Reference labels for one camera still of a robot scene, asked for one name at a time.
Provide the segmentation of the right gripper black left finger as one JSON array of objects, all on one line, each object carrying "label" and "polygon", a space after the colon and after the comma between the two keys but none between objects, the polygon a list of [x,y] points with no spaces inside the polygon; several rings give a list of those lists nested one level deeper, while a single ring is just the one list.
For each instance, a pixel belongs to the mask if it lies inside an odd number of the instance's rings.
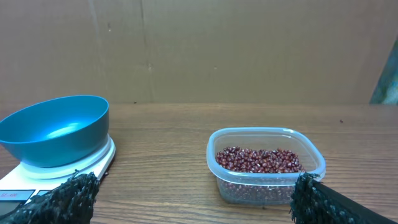
[{"label": "right gripper black left finger", "polygon": [[1,224],[90,224],[100,180],[75,172],[66,182],[1,216]]}]

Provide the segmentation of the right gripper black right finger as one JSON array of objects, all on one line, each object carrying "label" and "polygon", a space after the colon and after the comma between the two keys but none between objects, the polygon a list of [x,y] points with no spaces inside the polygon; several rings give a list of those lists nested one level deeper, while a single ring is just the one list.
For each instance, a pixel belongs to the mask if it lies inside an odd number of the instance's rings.
[{"label": "right gripper black right finger", "polygon": [[295,183],[290,214],[295,224],[397,224],[304,173]]}]

